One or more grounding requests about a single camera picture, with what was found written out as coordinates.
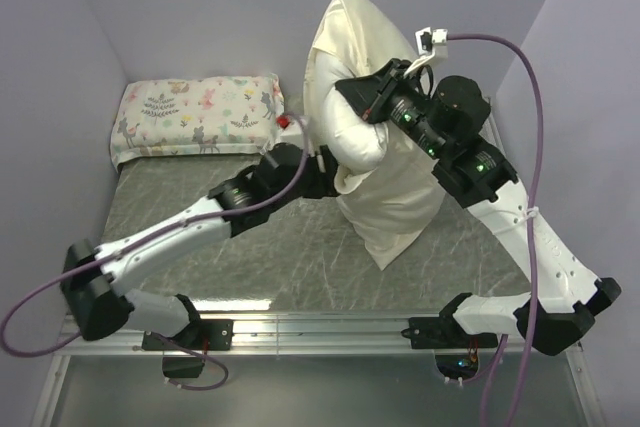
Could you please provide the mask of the white pillow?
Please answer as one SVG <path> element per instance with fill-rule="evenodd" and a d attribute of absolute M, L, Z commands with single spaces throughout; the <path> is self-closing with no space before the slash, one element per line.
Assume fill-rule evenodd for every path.
<path fill-rule="evenodd" d="M 305 72 L 303 108 L 311 120 L 316 144 L 328 147 L 349 175 L 363 176 L 382 163 L 388 128 L 363 121 L 338 92 L 337 82 L 353 78 L 339 58 L 314 49 Z"/>

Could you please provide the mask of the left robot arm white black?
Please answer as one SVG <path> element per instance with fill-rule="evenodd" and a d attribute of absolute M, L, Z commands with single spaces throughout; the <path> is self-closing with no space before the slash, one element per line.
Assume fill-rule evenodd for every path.
<path fill-rule="evenodd" d="M 138 285 L 194 250 L 266 223 L 298 198 L 336 196 L 337 167 L 325 146 L 307 154 L 279 143 L 257 164 L 144 231 L 100 246 L 73 244 L 64 267 L 70 277 L 61 291 L 81 337 L 97 341 L 127 328 L 168 338 L 179 349 L 201 344 L 203 321 L 187 296 L 150 294 Z"/>

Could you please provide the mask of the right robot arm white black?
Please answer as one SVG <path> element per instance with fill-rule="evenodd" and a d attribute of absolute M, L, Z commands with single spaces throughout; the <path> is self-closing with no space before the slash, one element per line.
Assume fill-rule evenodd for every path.
<path fill-rule="evenodd" d="M 442 79 L 426 93 L 409 64 L 393 59 L 378 72 L 339 80 L 336 90 L 364 121 L 389 121 L 435 164 L 432 174 L 445 192 L 480 221 L 527 276 L 530 292 L 481 297 L 457 295 L 435 318 L 412 318 L 404 337 L 416 348 L 462 348 L 474 338 L 494 347 L 501 335 L 530 340 L 555 356 L 580 341 L 597 315 L 620 296 L 611 277 L 585 267 L 561 241 L 516 170 L 480 129 L 491 107 L 477 83 L 462 76 Z"/>

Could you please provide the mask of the cream pillowcase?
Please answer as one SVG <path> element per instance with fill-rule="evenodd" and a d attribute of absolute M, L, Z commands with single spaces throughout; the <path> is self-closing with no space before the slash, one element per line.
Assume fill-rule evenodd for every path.
<path fill-rule="evenodd" d="M 373 74 L 389 60 L 415 60 L 417 54 L 400 30 L 370 0 L 331 0 L 312 42 L 339 58 L 354 74 Z M 445 192 L 431 171 L 434 162 L 390 122 L 382 163 L 363 176 L 338 164 L 337 204 L 361 237 L 379 269 L 388 267 L 438 213 Z"/>

